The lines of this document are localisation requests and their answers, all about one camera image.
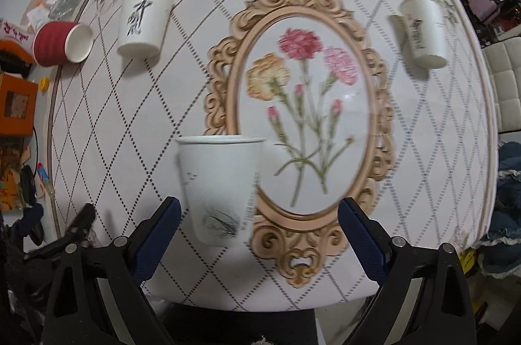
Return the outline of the yellow bottle cap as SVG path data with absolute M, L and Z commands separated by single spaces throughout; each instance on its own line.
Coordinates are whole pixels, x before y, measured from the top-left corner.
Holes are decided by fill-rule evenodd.
M 49 84 L 50 84 L 49 78 L 48 77 L 42 77 L 41 80 L 39 81 L 39 90 L 42 93 L 47 92 L 48 89 L 49 89 Z

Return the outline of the blue denim cloth pile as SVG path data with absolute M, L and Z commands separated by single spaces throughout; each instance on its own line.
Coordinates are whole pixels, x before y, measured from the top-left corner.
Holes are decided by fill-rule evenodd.
M 520 276 L 520 144 L 499 147 L 495 206 L 486 234 L 474 245 L 482 274 Z

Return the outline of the colourful snack bag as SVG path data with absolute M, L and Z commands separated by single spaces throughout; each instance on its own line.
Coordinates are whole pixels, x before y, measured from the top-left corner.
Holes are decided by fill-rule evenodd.
M 22 156 L 25 151 L 21 137 L 1 137 L 1 211 L 27 207 L 21 186 Z

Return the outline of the far white calligraphy cup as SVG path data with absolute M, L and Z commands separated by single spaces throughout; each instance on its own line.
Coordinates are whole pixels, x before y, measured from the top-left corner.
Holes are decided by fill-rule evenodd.
M 435 0 L 404 0 L 400 7 L 413 62 L 424 69 L 440 69 L 449 61 L 443 12 Z

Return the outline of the red ribbed paper cup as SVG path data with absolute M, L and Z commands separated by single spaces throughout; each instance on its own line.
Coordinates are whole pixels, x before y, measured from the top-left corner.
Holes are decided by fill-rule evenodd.
M 80 64 L 93 48 L 93 29 L 72 21 L 51 21 L 35 35 L 33 54 L 38 65 Z

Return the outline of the orange box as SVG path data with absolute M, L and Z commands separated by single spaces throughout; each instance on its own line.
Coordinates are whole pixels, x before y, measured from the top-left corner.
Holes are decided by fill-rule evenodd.
M 8 74 L 1 74 L 0 134 L 32 135 L 38 85 Z

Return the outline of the floral patterned tablecloth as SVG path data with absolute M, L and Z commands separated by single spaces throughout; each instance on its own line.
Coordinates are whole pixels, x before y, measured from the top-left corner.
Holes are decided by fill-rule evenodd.
M 336 221 L 346 196 L 411 244 L 472 245 L 495 198 L 486 64 L 460 1 L 435 0 L 449 61 L 416 65 L 403 1 L 176 0 L 143 61 L 117 53 L 122 0 L 83 0 L 93 49 L 49 98 L 57 231 L 90 203 L 100 242 L 129 234 L 182 196 L 176 140 L 228 134 L 265 140 L 252 237 L 211 248 L 185 216 L 145 285 L 155 296 L 291 311 L 372 295 Z

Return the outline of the white cup with calligraphy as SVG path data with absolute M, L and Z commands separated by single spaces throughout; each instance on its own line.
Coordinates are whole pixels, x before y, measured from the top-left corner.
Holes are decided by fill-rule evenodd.
M 126 59 L 160 54 L 175 0 L 123 0 L 117 53 Z

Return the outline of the white paper cup grass print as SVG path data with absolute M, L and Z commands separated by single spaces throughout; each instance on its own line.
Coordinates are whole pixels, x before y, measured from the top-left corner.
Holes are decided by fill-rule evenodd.
M 251 237 L 264 141 L 245 135 L 176 140 L 184 195 L 201 243 L 232 247 Z

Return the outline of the white padded chair right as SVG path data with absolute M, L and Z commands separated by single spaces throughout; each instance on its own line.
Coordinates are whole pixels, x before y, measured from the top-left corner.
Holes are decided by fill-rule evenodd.
M 495 97 L 499 133 L 520 131 L 521 38 L 515 36 L 483 49 Z

